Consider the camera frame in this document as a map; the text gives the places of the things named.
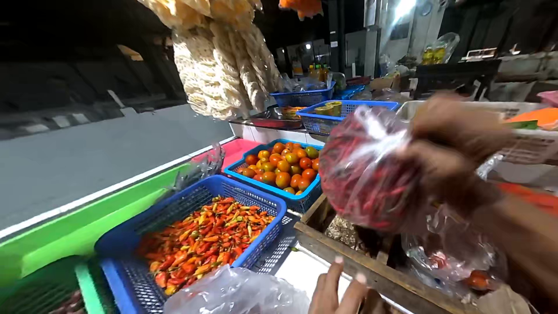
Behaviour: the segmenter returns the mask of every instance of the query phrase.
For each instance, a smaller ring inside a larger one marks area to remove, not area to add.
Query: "clear plastic bag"
[[[170,297],[165,314],[305,314],[306,293],[268,274],[229,265],[207,274]]]
[[[192,162],[188,170],[176,173],[174,185],[172,187],[167,187],[165,194],[159,197],[155,203],[159,203],[163,199],[173,196],[176,192],[189,187],[201,179],[220,173],[224,159],[225,150],[219,143],[214,143],[213,149],[208,151],[207,156],[202,160],[197,163]]]
[[[358,106],[320,152],[321,187],[351,223],[397,231],[419,199],[419,167],[392,154],[410,140],[408,123],[385,107]]]

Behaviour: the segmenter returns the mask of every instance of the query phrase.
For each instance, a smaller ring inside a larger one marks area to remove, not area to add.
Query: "wooden board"
[[[458,299],[424,285],[418,279],[385,265],[383,260],[365,256],[325,236],[321,226],[332,210],[325,195],[322,195],[295,224],[303,247],[330,263],[336,256],[343,256],[344,271],[348,275],[354,277],[357,272],[363,273],[372,288],[414,314],[480,314],[476,307],[464,305]]]

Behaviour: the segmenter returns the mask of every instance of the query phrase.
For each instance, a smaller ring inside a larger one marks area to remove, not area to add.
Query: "hand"
[[[360,313],[385,313],[382,297],[375,290],[366,287],[366,277],[363,274],[357,274],[356,280],[350,283],[339,304],[337,289],[341,272],[343,272],[343,258],[337,256],[335,262],[329,267],[328,273],[318,277],[308,314],[355,314],[363,301],[364,305]]]

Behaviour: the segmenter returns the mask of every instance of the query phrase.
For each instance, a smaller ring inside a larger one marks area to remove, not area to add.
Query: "tomato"
[[[287,160],[287,162],[289,164],[297,164],[299,162],[299,157],[295,154],[295,153],[288,153],[285,155],[285,160]]]
[[[272,163],[274,166],[277,166],[277,163],[281,160],[283,160],[283,159],[281,158],[281,155],[279,155],[279,154],[273,154],[273,155],[270,156],[270,163]]]
[[[262,158],[269,158],[270,157],[270,152],[267,150],[260,150],[258,153],[258,158],[262,159]]]
[[[293,174],[291,177],[291,188],[298,188],[300,179],[302,179],[301,175]]]
[[[273,172],[274,170],[275,170],[275,166],[274,166],[272,163],[267,162],[267,163],[264,163],[264,164],[263,164],[263,171],[265,171],[265,172]]]
[[[291,166],[291,174],[301,174],[302,168],[299,165],[292,165]]]
[[[285,145],[283,143],[275,143],[273,149],[276,151],[283,151],[283,149],[285,149]]]
[[[306,151],[302,148],[297,148],[292,152],[295,153],[300,159],[308,157],[308,155],[306,154]]]
[[[316,158],[312,160],[312,169],[318,171],[320,169],[320,159]]]
[[[281,160],[277,163],[277,169],[279,169],[281,172],[288,172],[289,170],[291,170],[291,165],[288,164],[286,160]]]
[[[315,149],[314,147],[308,146],[304,150],[306,151],[306,153],[308,155],[308,158],[310,158],[310,159],[318,158],[318,155],[319,155],[318,150]]]
[[[255,164],[258,163],[258,156],[256,156],[256,155],[248,155],[248,156],[246,156],[246,160],[244,160],[244,161],[246,161],[246,163],[247,163],[248,165],[255,165]]]
[[[305,178],[299,180],[299,190],[303,191],[306,190],[310,186],[311,181]]]
[[[254,171],[254,169],[246,168],[244,169],[244,171],[242,171],[242,175],[245,177],[253,178],[256,175],[256,172]]]
[[[279,189],[288,187],[291,183],[291,175],[286,172],[280,172],[275,178],[275,184]]]
[[[262,179],[267,184],[275,184],[275,178],[277,176],[273,172],[265,172],[262,175]]]
[[[316,175],[317,172],[314,169],[306,169],[302,172],[302,177],[310,180],[310,182],[314,181]]]
[[[303,169],[312,168],[312,160],[310,160],[310,158],[308,157],[301,158],[299,164],[300,167]]]

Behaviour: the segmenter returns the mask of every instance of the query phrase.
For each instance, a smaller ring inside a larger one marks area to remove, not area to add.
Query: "bag of red chilies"
[[[418,206],[416,164],[394,152],[407,145],[408,122],[385,107],[358,106],[333,128],[320,152],[321,187],[337,213],[353,224],[397,231]]]

